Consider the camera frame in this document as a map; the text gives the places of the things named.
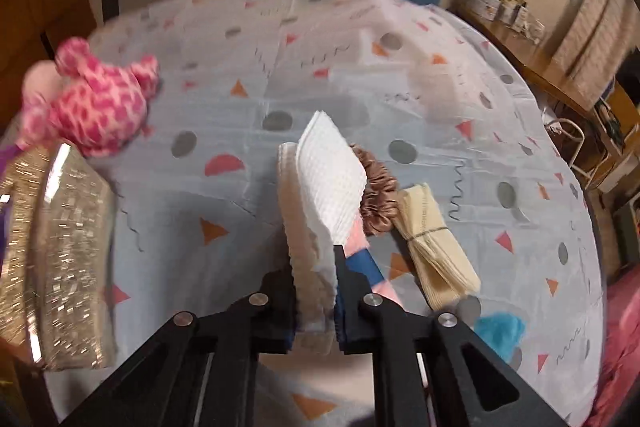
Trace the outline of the blue elephant plush toy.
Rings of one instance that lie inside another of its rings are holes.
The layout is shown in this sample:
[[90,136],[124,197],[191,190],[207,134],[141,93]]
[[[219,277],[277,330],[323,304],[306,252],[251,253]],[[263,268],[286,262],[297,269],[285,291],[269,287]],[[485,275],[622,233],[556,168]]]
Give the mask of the blue elephant plush toy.
[[505,362],[510,362],[526,329],[525,322],[512,313],[497,312],[479,317],[473,326],[475,334]]

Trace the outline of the cream cloth bundle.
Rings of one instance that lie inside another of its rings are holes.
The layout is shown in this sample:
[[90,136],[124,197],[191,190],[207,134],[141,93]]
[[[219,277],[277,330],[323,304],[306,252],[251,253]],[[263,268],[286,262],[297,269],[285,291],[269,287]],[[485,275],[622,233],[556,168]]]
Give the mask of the cream cloth bundle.
[[480,290],[480,277],[451,232],[426,183],[397,193],[395,228],[405,239],[426,301],[444,309]]

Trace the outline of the brown satin scrunchie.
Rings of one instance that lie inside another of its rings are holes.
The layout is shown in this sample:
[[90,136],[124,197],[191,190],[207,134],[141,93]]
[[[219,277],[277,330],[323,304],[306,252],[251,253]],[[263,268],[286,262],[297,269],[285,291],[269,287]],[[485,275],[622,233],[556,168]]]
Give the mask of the brown satin scrunchie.
[[394,219],[398,215],[398,181],[371,152],[357,144],[350,147],[367,177],[360,202],[364,233],[367,236],[382,235],[394,227]]

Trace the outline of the white towel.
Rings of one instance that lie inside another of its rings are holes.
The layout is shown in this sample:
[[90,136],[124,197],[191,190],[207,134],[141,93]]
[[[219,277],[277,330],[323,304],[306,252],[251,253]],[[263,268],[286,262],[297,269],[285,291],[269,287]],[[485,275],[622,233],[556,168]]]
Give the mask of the white towel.
[[329,330],[337,295],[334,248],[359,215],[367,175],[327,113],[278,148],[278,199],[297,298],[298,327]]

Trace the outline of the ornate gold tissue box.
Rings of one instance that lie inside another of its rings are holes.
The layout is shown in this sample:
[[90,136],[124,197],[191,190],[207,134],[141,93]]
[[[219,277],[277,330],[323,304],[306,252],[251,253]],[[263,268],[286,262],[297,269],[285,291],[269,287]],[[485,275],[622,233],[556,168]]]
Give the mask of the ornate gold tissue box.
[[2,340],[48,371],[112,365],[110,184],[72,143],[39,145],[6,165],[1,210]]

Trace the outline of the pink spotted plush toy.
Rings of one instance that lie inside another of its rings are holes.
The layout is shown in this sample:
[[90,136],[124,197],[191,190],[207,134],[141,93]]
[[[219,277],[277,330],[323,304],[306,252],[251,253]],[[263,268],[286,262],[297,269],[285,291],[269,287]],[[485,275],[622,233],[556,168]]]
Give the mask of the pink spotted plush toy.
[[22,150],[54,139],[87,157],[117,153],[141,129],[160,85],[153,55],[120,67],[100,61],[83,38],[69,38],[52,61],[40,61],[22,84]]

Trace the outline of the wooden side desk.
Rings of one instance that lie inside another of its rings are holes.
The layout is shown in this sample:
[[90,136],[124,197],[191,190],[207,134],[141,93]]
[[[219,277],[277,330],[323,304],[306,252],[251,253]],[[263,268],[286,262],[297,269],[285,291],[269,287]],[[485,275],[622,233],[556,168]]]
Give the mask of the wooden side desk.
[[570,85],[563,69],[544,52],[542,46],[535,46],[498,20],[490,22],[478,17],[464,5],[456,6],[452,12],[491,42],[527,83],[570,107],[578,115],[590,117],[592,106]]

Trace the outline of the tin cans on desk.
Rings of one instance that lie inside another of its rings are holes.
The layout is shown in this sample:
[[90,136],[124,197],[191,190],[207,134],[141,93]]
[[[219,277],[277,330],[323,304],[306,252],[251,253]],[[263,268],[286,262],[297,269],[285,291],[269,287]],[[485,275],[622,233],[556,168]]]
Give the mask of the tin cans on desk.
[[525,0],[469,0],[469,10],[488,22],[499,22],[539,44],[544,38],[546,28],[540,20],[529,13]]

